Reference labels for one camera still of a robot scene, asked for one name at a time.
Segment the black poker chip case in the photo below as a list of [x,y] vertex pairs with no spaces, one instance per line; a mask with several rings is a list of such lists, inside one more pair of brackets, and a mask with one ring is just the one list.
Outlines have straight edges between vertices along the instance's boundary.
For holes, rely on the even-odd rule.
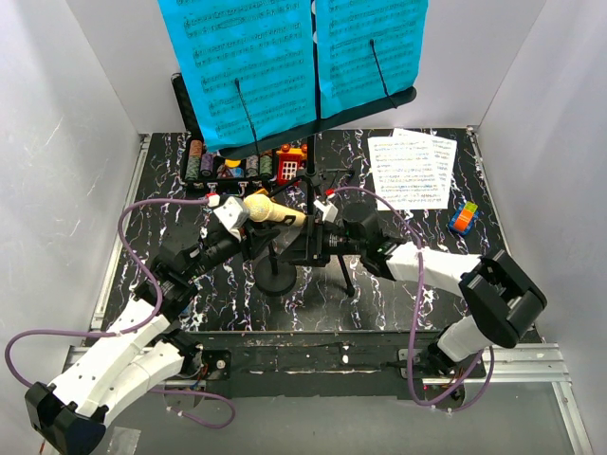
[[240,166],[227,167],[225,157],[208,150],[180,73],[171,76],[171,85],[188,134],[179,168],[179,182],[186,191],[247,195],[260,189],[270,191],[279,186],[276,150],[235,159],[241,161]]

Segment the yellow dealer button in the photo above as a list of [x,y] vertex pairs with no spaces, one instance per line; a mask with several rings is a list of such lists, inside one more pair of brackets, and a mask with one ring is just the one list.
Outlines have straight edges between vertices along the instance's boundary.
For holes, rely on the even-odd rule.
[[234,160],[234,159],[226,159],[224,161],[224,164],[229,167],[229,168],[237,168],[240,166],[241,161],[240,160]]

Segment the red yellow toy block house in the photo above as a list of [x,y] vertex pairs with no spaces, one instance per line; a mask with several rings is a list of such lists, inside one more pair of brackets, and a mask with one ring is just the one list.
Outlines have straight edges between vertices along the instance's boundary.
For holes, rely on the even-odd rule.
[[286,184],[297,175],[297,171],[305,168],[307,163],[307,145],[292,146],[283,144],[277,151],[278,170],[277,183]]

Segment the blue sheet music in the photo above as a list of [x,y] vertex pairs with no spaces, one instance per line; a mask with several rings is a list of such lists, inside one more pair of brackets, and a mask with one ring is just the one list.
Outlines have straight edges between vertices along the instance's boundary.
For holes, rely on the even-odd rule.
[[202,136],[247,146],[316,119],[308,1],[161,1]]
[[414,85],[428,6],[414,0],[315,3],[323,118]]

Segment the black music stand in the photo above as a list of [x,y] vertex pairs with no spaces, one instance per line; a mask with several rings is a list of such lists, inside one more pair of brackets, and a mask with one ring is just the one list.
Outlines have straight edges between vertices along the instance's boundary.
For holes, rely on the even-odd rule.
[[383,112],[391,108],[397,108],[398,106],[401,106],[413,100],[415,96],[415,91],[414,86],[412,86],[404,91],[397,92],[392,96],[387,96],[380,100],[371,101],[367,104],[347,109],[329,118],[323,118],[321,113],[321,91],[319,87],[317,35],[315,19],[315,3],[317,1],[308,2],[310,2],[311,4],[312,18],[313,56],[316,78],[316,119],[299,127],[293,128],[287,132],[259,139],[247,146],[226,148],[218,151],[212,151],[208,148],[208,146],[207,148],[209,149],[209,151],[218,152],[226,158],[243,159],[252,155],[259,155],[270,150],[278,151],[283,144],[292,144],[293,141],[300,141],[302,145],[306,144],[307,163],[305,168],[297,171],[297,175],[293,179],[288,181],[286,184],[281,185],[281,187],[289,188],[293,186],[296,182],[303,181],[307,186],[307,197],[309,201],[314,202],[317,197],[321,197],[320,188],[318,184],[320,175],[316,168],[316,142],[319,134],[331,128],[340,126],[344,123],[359,118],[364,118],[366,116],[373,115],[379,112]]

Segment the white sheet music page under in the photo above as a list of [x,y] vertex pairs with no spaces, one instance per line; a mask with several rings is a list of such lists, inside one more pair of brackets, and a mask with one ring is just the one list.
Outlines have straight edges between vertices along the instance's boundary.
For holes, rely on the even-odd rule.
[[393,130],[392,137],[425,139],[429,141],[432,144],[435,167],[437,169],[438,177],[443,184],[444,193],[450,193],[452,170],[457,151],[456,140],[443,138],[434,134],[415,132],[403,128],[395,128]]

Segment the blue sheet music left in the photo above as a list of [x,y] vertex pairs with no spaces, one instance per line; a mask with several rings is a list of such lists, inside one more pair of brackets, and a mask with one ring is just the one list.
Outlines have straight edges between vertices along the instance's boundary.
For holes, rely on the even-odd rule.
[[308,1],[161,1],[202,136],[247,146],[316,119]]

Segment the blue sheet music right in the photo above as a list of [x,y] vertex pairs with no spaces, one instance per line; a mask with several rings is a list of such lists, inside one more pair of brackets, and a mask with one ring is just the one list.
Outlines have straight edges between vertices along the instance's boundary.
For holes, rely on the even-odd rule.
[[414,85],[428,6],[414,0],[315,3],[323,118]]

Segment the white sheet music page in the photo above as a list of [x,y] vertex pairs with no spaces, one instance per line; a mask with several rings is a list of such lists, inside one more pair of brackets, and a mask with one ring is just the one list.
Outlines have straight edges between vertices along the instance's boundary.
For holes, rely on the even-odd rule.
[[394,209],[447,207],[449,195],[429,135],[371,136],[367,143],[375,192]]

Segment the black microphone stand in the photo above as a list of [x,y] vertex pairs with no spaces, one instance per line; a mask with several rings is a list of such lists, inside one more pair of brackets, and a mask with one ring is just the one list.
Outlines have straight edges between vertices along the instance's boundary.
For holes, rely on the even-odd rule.
[[295,286],[297,269],[292,264],[278,261],[273,242],[267,248],[268,254],[254,267],[255,285],[267,296],[280,297]]

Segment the orange green blue block toy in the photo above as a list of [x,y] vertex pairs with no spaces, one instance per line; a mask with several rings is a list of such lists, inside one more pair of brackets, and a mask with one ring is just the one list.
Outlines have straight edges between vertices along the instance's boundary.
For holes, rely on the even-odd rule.
[[449,230],[462,236],[468,235],[478,219],[478,215],[477,204],[473,202],[462,203],[450,219]]

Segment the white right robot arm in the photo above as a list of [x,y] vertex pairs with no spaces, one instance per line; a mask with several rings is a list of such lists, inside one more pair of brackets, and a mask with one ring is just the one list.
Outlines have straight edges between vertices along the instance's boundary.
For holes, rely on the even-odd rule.
[[377,213],[365,204],[314,206],[322,218],[304,231],[305,258],[324,265],[333,255],[357,255],[376,277],[422,282],[464,300],[469,315],[445,328],[420,355],[429,373],[451,376],[489,346],[515,347],[547,306],[544,293],[503,249],[479,256],[418,248],[384,234]]

